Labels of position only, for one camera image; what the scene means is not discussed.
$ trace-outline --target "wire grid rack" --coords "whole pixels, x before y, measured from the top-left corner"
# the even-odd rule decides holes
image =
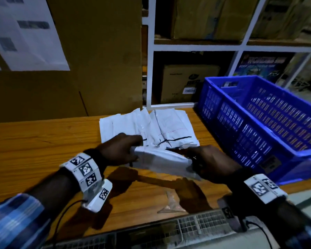
[[[230,228],[222,211],[218,209],[109,234],[65,241],[58,243],[57,249],[172,249],[233,233],[235,232]]]

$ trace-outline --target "crate rim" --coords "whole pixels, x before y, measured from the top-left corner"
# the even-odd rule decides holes
[[[235,100],[233,100],[228,94],[226,94],[223,90],[221,90],[216,84],[214,84],[210,79],[243,79],[243,78],[257,78],[257,79],[261,79],[265,82],[268,82],[269,84],[271,84],[272,86],[274,86],[276,89],[280,89],[283,92],[289,94],[290,96],[296,97],[297,99],[299,99],[302,103],[305,103],[309,106],[311,106],[311,103],[302,100],[301,98],[291,94],[290,92],[288,92],[286,89],[283,89],[282,87],[278,87],[277,85],[273,84],[272,82],[258,76],[258,75],[245,75],[245,76],[231,76],[231,77],[205,77],[205,80],[208,83],[211,83],[213,85],[213,87],[220,92],[221,94],[223,94],[228,100],[230,100],[232,103],[235,103],[242,111],[244,111],[244,113],[251,119],[253,120],[259,127],[263,128],[270,136],[271,138],[273,138],[275,141],[279,142],[285,149],[287,149],[287,151],[291,152],[292,154],[294,154],[295,156],[298,157],[306,157],[306,156],[311,156],[311,149],[306,149],[306,150],[302,150],[302,151],[296,151],[294,149],[292,149],[288,144],[286,144],[284,141],[282,141],[272,130],[270,130],[267,126],[265,126],[264,124],[262,124],[259,120],[256,119],[256,117],[254,117],[251,113],[249,113],[249,111],[247,111],[245,108],[243,108],[240,104],[238,104]]]

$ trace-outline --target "wooden table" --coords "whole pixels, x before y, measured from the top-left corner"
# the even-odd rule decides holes
[[[191,108],[185,110],[200,145],[218,146]],[[23,192],[59,164],[100,143],[100,117],[80,117],[47,121],[0,123],[0,201]],[[217,199],[229,192],[225,185],[194,182],[147,170],[108,167],[105,176],[113,190],[100,213],[78,205],[63,217],[58,239],[71,239],[123,229],[185,213],[161,213],[167,205],[166,190],[177,194],[189,213],[217,208]],[[282,187],[288,193],[311,189],[311,180]],[[81,199],[79,193],[71,201]],[[53,235],[53,223],[49,238]]]

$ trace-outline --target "blue plastic crate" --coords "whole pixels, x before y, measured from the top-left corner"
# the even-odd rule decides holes
[[[278,184],[311,178],[311,104],[259,76],[210,77],[197,110],[242,166]]]

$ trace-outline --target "white shelf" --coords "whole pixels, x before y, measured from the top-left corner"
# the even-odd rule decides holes
[[[147,98],[146,98],[146,108],[148,110],[153,109],[166,109],[166,108],[192,108],[195,103],[175,103],[175,104],[151,104],[152,97],[152,76],[153,76],[153,55],[155,51],[234,51],[235,54],[230,63],[229,69],[227,71],[228,76],[232,76],[234,71],[241,59],[244,51],[265,51],[265,52],[301,52],[307,53],[306,58],[299,63],[295,68],[294,73],[284,83],[284,87],[290,86],[291,82],[302,70],[304,65],[311,58],[311,46],[273,46],[273,45],[249,45],[251,33],[258,20],[261,10],[265,4],[266,0],[259,0],[256,7],[255,13],[251,19],[247,32],[241,42],[237,45],[220,45],[220,44],[172,44],[172,42],[157,40],[157,44],[154,43],[154,25],[155,25],[155,5],[156,0],[149,0],[149,15],[147,17],[142,17],[142,24],[148,25],[148,74],[147,74]]]

